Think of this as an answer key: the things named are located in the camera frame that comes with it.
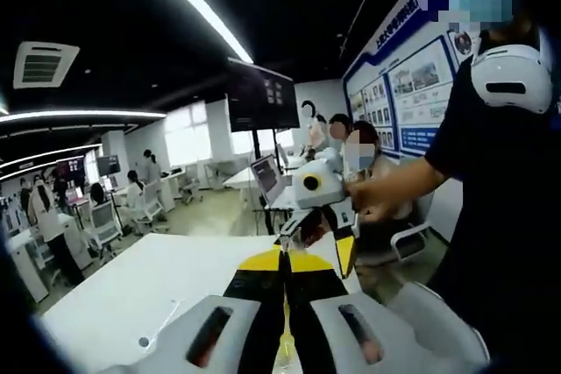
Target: laptop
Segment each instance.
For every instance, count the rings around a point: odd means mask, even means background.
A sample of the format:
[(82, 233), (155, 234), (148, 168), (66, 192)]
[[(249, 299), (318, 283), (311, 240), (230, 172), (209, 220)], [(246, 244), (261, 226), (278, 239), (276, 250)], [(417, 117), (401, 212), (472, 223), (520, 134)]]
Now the laptop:
[(273, 206), (285, 187), (285, 181), (274, 162), (274, 155), (267, 155), (252, 162), (250, 168), (267, 204)]

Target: wall poster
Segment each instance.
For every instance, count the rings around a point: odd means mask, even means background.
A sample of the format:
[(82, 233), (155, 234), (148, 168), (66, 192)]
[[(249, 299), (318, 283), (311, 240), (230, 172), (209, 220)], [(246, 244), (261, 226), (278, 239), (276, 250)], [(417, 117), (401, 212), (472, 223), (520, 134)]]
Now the wall poster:
[(391, 105), (383, 75), (366, 85), (363, 97), (366, 121), (376, 128), (382, 149), (397, 151), (394, 143), (393, 113), (390, 112)]
[(359, 92), (349, 95), (349, 100), (351, 102), (351, 113), (352, 113), (352, 120), (366, 120), (366, 111), (365, 111), (365, 104), (363, 101), (363, 90), (361, 89)]
[(444, 119), (453, 73), (439, 37), (388, 72), (405, 152), (425, 153)]

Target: air conditioning vent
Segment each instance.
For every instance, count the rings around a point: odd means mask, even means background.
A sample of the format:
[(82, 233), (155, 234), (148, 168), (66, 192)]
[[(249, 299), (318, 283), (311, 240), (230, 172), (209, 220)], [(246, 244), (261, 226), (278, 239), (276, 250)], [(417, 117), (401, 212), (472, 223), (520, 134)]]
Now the air conditioning vent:
[(58, 88), (79, 47), (26, 41), (19, 45), (14, 68), (14, 88)]

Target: ceiling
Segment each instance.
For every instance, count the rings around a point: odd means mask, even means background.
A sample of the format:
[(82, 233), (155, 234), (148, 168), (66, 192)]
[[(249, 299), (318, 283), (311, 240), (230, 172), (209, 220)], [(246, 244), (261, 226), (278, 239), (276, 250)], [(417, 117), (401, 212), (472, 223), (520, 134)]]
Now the ceiling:
[[(396, 2), (366, 0), (341, 51), (363, 0), (206, 1), (257, 65), (296, 82), (341, 77)], [(170, 111), (201, 99), (213, 101), (224, 95), (226, 59), (235, 57), (186, 0), (4, 0), (2, 12), (0, 93), (10, 113)], [(23, 41), (80, 47), (60, 88), (13, 88)], [(81, 124), (96, 123), (86, 120)], [(61, 124), (67, 122), (40, 123)], [(0, 123), (0, 135), (16, 129)], [(30, 134), (17, 141), (0, 138), (0, 158), (80, 145), (102, 132), (88, 128)]]

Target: blue banner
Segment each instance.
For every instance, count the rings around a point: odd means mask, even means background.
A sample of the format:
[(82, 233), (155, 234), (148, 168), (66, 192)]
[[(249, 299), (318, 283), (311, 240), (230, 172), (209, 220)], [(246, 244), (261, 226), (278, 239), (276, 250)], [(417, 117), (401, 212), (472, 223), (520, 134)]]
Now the blue banner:
[(401, 147), (426, 152), (437, 134), (437, 127), (408, 127), (401, 129)]

